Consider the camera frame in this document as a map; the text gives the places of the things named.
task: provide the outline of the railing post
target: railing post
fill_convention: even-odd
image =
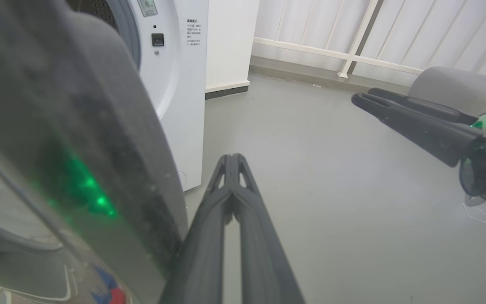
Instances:
[[[355,35],[354,41],[351,44],[350,52],[348,53],[349,58],[346,60],[343,69],[341,69],[341,71],[338,73],[339,77],[343,77],[343,78],[348,77],[348,70],[350,68],[351,63],[356,59],[355,53],[357,52],[357,48],[359,47],[359,44],[363,39],[363,35],[367,30],[370,19],[372,18],[372,15],[374,13],[374,10],[376,9],[377,4],[378,4],[378,0],[369,1],[369,5],[367,6],[367,11],[363,16],[363,20],[361,21],[361,24],[359,25],[359,29],[357,30],[357,33]]]

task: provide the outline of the white wall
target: white wall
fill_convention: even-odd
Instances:
[[[262,0],[255,36],[347,53],[369,0]],[[340,71],[345,60],[254,43],[253,55]],[[361,56],[486,75],[486,0],[384,0]],[[354,75],[409,86],[410,73],[357,63]]]
[[[259,0],[209,0],[206,92],[248,85]]]

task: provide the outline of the floor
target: floor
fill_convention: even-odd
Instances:
[[[350,92],[250,75],[206,102],[202,186],[243,154],[308,304],[486,303],[486,204]],[[241,302],[239,227],[226,229],[224,303]]]

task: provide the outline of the white railing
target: white railing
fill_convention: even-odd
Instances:
[[[424,59],[424,61],[426,61],[426,62],[419,63],[418,65],[420,66],[420,68],[416,68],[416,67],[411,67],[411,66],[405,65],[405,62],[413,61],[413,60],[410,60],[410,58],[409,58],[409,60],[407,60],[407,57],[410,54],[410,52],[413,51],[413,48],[415,47],[414,44],[417,45],[416,40],[418,39],[420,34],[422,32],[424,32],[424,29],[426,29],[425,27],[427,27],[429,24],[433,23],[432,19],[428,19],[429,16],[431,14],[436,14],[437,12],[441,12],[440,10],[443,10],[443,7],[444,7],[443,1],[432,0],[432,2],[430,2],[430,1],[428,2],[428,4],[430,4],[430,6],[427,6],[428,11],[424,12],[424,14],[426,14],[426,15],[424,15],[424,19],[422,20],[421,24],[419,25],[419,28],[417,29],[417,31],[415,31],[416,30],[415,27],[413,28],[413,30],[415,31],[415,35],[408,38],[408,39],[411,39],[411,43],[409,44],[407,50],[405,50],[404,55],[403,56],[401,55],[398,58],[397,62],[399,62],[399,63],[393,63],[393,62],[388,62],[386,60],[383,60],[384,57],[387,57],[387,56],[383,56],[383,55],[384,55],[384,52],[386,51],[386,49],[391,49],[391,48],[395,47],[395,44],[392,44],[392,43],[395,43],[395,42],[392,41],[392,40],[395,40],[395,38],[392,38],[392,32],[394,32],[394,31],[399,32],[398,31],[399,27],[404,26],[403,23],[397,22],[397,20],[400,19],[399,16],[401,16],[403,14],[403,11],[407,10],[406,7],[408,5],[405,5],[405,4],[407,2],[410,2],[410,1],[413,1],[413,0],[403,0],[402,3],[399,2],[400,8],[398,8],[396,16],[394,14],[391,15],[391,19],[393,19],[393,16],[395,16],[395,18],[393,19],[393,23],[392,23],[391,27],[389,29],[382,29],[384,31],[384,35],[385,35],[385,31],[389,30],[389,32],[385,36],[385,39],[383,41],[379,42],[379,43],[381,43],[381,46],[379,48],[379,52],[377,53],[376,58],[369,58],[369,57],[361,56],[361,55],[356,54],[356,53],[357,53],[359,46],[362,43],[362,40],[364,39],[365,32],[368,30],[368,27],[370,25],[370,21],[372,19],[373,13],[377,9],[377,4],[380,0],[370,0],[369,1],[368,6],[366,8],[366,11],[364,12],[363,18],[361,19],[361,23],[359,24],[359,28],[357,29],[357,32],[355,33],[355,37],[351,41],[351,47],[349,48],[348,52],[338,52],[338,51],[334,51],[334,50],[329,49],[330,43],[332,42],[333,33],[335,32],[336,29],[339,30],[337,27],[339,26],[339,18],[342,15],[341,11],[343,10],[343,5],[345,5],[345,0],[340,0],[340,5],[339,5],[339,8],[338,8],[338,11],[335,14],[332,14],[332,15],[335,15],[334,21],[332,23],[332,26],[331,26],[331,29],[330,29],[330,32],[329,32],[328,40],[324,44],[324,48],[316,48],[316,47],[313,47],[313,46],[303,45],[303,42],[305,42],[305,35],[308,35],[307,25],[309,23],[309,16],[310,16],[310,14],[313,10],[313,6],[315,5],[314,2],[318,1],[318,0],[312,0],[312,4],[310,6],[310,11],[308,12],[308,15],[306,16],[305,27],[303,29],[303,35],[301,37],[301,42],[299,44],[296,44],[296,43],[284,42],[284,41],[279,40],[279,37],[281,37],[281,30],[283,28],[283,23],[284,23],[285,19],[287,19],[287,17],[285,18],[285,10],[286,10],[286,6],[287,6],[286,2],[289,2],[289,1],[299,1],[299,0],[284,0],[284,2],[282,4],[282,12],[281,12],[281,15],[280,15],[280,20],[279,20],[279,23],[278,23],[278,29],[276,31],[276,39],[273,40],[273,39],[262,38],[262,37],[254,37],[254,43],[265,45],[265,46],[274,46],[276,48],[281,48],[281,49],[295,50],[295,51],[299,51],[299,52],[305,52],[305,53],[309,53],[309,54],[318,54],[318,55],[321,55],[321,56],[327,56],[327,57],[339,58],[341,60],[345,60],[344,64],[341,65],[340,69],[338,70],[339,71],[339,73],[338,73],[339,77],[345,77],[345,78],[348,77],[348,70],[349,70],[349,68],[350,68],[350,66],[352,65],[353,62],[361,62],[361,63],[374,65],[374,66],[377,66],[377,67],[384,67],[384,68],[392,69],[392,70],[395,70],[395,71],[402,71],[402,72],[407,72],[407,73],[419,75],[423,71],[423,69],[421,69],[421,68],[426,68],[426,67],[429,67],[431,64],[436,64],[433,60],[436,58],[438,50],[440,49],[440,47],[444,43],[444,40],[446,39],[446,37],[449,35],[454,24],[457,22],[457,19],[459,19],[459,16],[463,13],[463,10],[467,6],[467,3],[470,2],[470,0],[462,0],[462,2],[458,1],[457,2],[458,6],[455,8],[457,11],[453,11],[453,8],[451,8],[451,11],[450,11],[451,12],[451,16],[450,16],[451,19],[448,19],[449,23],[444,22],[444,27],[442,27],[442,30],[440,31],[440,33],[436,33],[437,36],[436,36],[435,42],[437,42],[437,45],[430,46],[430,48],[433,48],[433,49],[428,49],[428,51],[427,51],[427,56],[430,56],[430,58],[428,58],[428,60]],[[475,27],[475,30],[473,31],[472,35],[470,37],[468,37],[467,40],[459,41],[459,44],[457,44],[459,46],[459,51],[451,50],[451,52],[456,53],[456,54],[452,54],[453,57],[452,57],[451,61],[448,62],[447,64],[444,64],[444,63],[440,64],[439,63],[440,65],[447,65],[449,67],[456,67],[456,65],[457,65],[457,63],[459,63],[459,60],[461,59],[461,57],[467,51],[467,48],[472,47],[471,43],[473,42],[474,37],[480,31],[480,29],[482,29],[482,25],[486,22],[486,11],[481,11],[481,16],[483,18],[478,20],[478,25]],[[376,51],[378,50],[378,46],[373,46],[373,47]],[[472,66],[472,67],[464,68],[464,67],[461,66],[460,68],[467,69],[468,71],[474,71],[476,73],[481,73],[482,67],[484,66],[484,64],[486,64],[486,45],[484,46],[484,52],[482,52],[482,54],[480,54],[480,56],[478,56],[478,58],[474,58],[473,62],[475,62],[475,65]]]

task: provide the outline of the white washing machine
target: white washing machine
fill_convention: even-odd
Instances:
[[[68,0],[129,48],[168,139],[183,191],[201,183],[208,0]]]

